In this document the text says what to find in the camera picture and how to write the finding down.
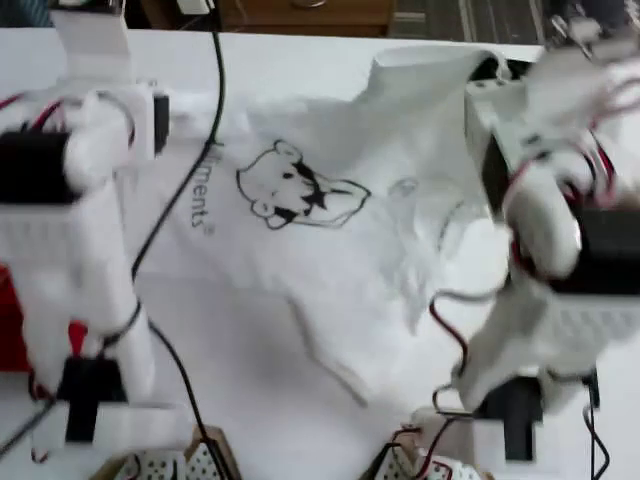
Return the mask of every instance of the bear graphic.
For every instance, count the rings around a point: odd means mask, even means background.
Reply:
[[[302,153],[278,140],[251,165],[236,172],[251,212],[278,230],[290,223],[340,228],[360,211],[371,192],[350,180],[331,180],[303,161]]]

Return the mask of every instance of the wooden drawer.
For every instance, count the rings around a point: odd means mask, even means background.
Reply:
[[[218,0],[225,27],[243,24],[235,0]],[[240,0],[247,12],[247,26],[255,25],[327,25],[386,26],[389,24],[393,0],[325,0],[316,7],[302,8],[296,3],[310,0]]]

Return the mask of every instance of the red object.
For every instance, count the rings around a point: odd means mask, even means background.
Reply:
[[[87,336],[89,329],[87,326],[77,320],[69,323],[69,342],[71,342],[71,352],[74,356],[79,356],[82,352],[82,344]]]
[[[28,372],[29,369],[22,340],[22,312],[9,272],[0,267],[0,371]]]

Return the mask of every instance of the wooden cabinet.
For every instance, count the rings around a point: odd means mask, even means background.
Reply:
[[[394,6],[394,0],[217,1],[226,31],[292,35],[385,36]]]

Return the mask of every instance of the red wire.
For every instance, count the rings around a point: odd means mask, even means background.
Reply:
[[[418,471],[418,473],[416,474],[417,479],[421,479],[429,471],[429,466],[431,465],[431,458],[433,457],[433,453],[435,452],[436,447],[440,442],[440,438],[442,437],[444,432],[447,431],[447,428],[449,428],[453,424],[453,422],[455,422],[454,418],[447,418],[447,420],[445,420],[444,424],[436,434],[435,438],[433,439],[433,442],[431,442],[431,445],[429,446],[429,451],[427,452],[427,456],[424,457],[424,463],[422,464],[422,467],[420,467],[420,471]]]
[[[4,100],[0,101],[0,110],[2,110],[5,107],[8,107],[9,105],[11,105],[12,103],[20,100],[22,98],[24,94],[22,93],[18,93],[16,95],[11,95],[8,98],[5,98]]]
[[[36,118],[35,122],[33,122],[31,128],[34,130],[41,130],[42,127],[44,127],[47,123],[47,120],[51,118],[51,115],[53,115],[55,111],[60,108],[60,105],[62,105],[62,101],[58,100],[45,108],[44,111],[38,116],[38,118]]]
[[[456,330],[454,327],[452,327],[444,318],[442,318],[440,313],[438,313],[438,310],[436,308],[437,299],[438,299],[438,294],[436,293],[431,299],[431,303],[429,304],[429,313],[434,318],[434,320],[442,328],[444,328],[449,333],[449,335],[451,335],[455,339],[455,341],[458,342],[458,344],[460,345],[460,348],[462,349],[462,362],[460,363],[459,373],[462,374],[462,372],[464,372],[465,368],[467,367],[467,355],[469,353],[469,346],[467,345],[467,341],[464,339],[462,334],[458,330]]]

